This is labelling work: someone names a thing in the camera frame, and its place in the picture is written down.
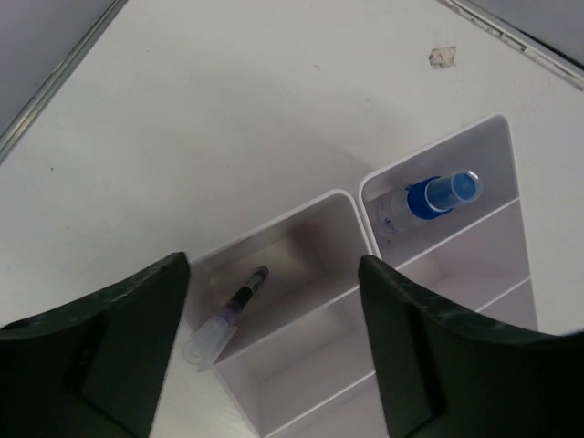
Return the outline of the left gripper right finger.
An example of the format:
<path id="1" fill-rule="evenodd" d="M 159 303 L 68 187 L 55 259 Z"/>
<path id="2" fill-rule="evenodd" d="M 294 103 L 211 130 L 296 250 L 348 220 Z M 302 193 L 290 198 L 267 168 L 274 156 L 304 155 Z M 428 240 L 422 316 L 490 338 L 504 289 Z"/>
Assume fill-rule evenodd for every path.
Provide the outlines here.
<path id="1" fill-rule="evenodd" d="M 360 296 L 391 437 L 580 437 L 583 335 L 506 324 L 378 257 Z"/>

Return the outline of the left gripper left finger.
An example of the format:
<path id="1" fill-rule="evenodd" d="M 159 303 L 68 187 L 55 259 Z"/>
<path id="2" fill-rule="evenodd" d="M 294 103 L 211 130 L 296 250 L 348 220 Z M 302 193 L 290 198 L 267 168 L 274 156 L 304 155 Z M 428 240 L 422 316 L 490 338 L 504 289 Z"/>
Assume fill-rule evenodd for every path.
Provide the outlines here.
<path id="1" fill-rule="evenodd" d="M 190 276 L 173 253 L 2 327 L 2 436 L 149 436 Z"/>

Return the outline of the dark blue ink pen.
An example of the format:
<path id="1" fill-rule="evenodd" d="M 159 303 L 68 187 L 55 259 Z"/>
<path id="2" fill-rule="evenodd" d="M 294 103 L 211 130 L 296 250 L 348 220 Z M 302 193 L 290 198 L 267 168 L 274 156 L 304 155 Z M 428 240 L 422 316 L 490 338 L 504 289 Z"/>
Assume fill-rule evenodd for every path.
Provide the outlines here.
<path id="1" fill-rule="evenodd" d="M 254 294 L 266 282 L 269 269 L 258 267 L 254 274 L 232 295 L 213 316 L 208 318 L 183 347 L 183 356 L 198 372 L 211 369 L 223 352 L 237 327 L 235 322 Z"/>

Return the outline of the white divided organizer box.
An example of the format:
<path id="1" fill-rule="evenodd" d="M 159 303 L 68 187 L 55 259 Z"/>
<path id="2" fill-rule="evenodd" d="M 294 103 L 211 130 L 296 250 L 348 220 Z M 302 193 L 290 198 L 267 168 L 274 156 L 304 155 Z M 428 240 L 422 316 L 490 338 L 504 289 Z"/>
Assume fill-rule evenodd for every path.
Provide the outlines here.
<path id="1" fill-rule="evenodd" d="M 469 169 L 481 197 L 393 238 L 378 225 L 397 187 Z M 192 263 L 184 309 L 198 329 L 260 267 L 269 276 L 213 372 L 257 437 L 387 433 L 358 264 L 381 258 L 475 311 L 537 326 L 510 125 L 494 114 L 260 225 Z"/>

